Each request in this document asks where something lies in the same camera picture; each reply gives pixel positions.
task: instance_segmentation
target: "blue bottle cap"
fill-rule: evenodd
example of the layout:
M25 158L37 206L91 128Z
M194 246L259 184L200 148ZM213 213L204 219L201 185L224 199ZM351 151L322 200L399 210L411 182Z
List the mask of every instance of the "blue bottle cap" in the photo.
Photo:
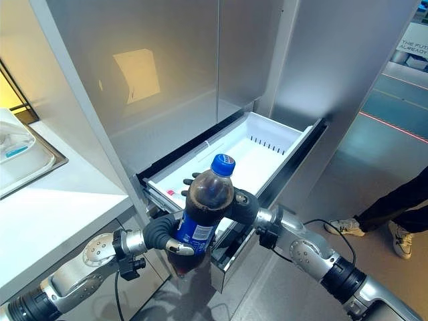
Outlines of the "blue bottle cap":
M220 176L231 176L235 168L235 160L226 154L217 154L211 164L211 170Z

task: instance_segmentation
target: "sign with text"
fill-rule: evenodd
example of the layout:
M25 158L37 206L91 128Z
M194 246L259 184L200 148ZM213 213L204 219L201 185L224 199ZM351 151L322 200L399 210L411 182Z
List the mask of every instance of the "sign with text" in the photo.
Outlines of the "sign with text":
M428 25L411 22L397 50L428 58Z

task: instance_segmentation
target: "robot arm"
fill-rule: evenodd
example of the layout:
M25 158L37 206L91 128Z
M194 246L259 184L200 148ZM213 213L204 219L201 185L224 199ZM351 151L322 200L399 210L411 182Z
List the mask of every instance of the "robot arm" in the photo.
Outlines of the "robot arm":
M250 203L257 203L257 199L241 192L245 194L241 199L248 203L244 207L254 208ZM260 245L288 255L298 268L321 283L353 320L422 320L393 293L341 257L321 235L307 230L295 215L281 208L276 213L261 208L254 215Z
M91 296L110 274L119 270L125 280L137 278L146 263L136 257L151 248L193 255L192 247L170 236L181 215L160 217L143 231L119 229L96 236L37 289L0 306L0 321L56 320Z
M341 257L321 235L307 230L295 215L259 208L252 194L236 189L226 216L252 224L261 246L288 254L298 268L342 304L353 320L422 320L394 294ZM181 213L160 217L143 231L118 230L96 236L37 289L0 306L0 321L56 320L93 294L118 269L125 280L137 278L137 270L145 266L145 261L136 256L153 247L193 255L191 246L170 236L180 217Z

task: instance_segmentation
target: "person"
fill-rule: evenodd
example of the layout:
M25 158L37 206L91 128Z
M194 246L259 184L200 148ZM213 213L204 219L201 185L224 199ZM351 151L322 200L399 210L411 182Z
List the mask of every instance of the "person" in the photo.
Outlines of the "person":
M427 199L428 167L425 167L417 177L381 197L360 215L351 219L333 220L330 224L342 234L364 236L389 222L395 253L403 259L409 259L414 233L428 230L428 205L420 209L409 209ZM338 235L337 230L328 224L324 224L324 228Z

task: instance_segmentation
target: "soda bottle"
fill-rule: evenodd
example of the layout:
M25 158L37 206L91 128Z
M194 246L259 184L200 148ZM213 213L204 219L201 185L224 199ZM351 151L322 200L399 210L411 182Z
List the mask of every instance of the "soda bottle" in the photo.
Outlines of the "soda bottle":
M233 200L230 176L234 168L233 158L218 154L211 169L192 182L175 238L192 245L195 254L184 256L168 252L168 259L178 275L182 276L202 263L215 229Z

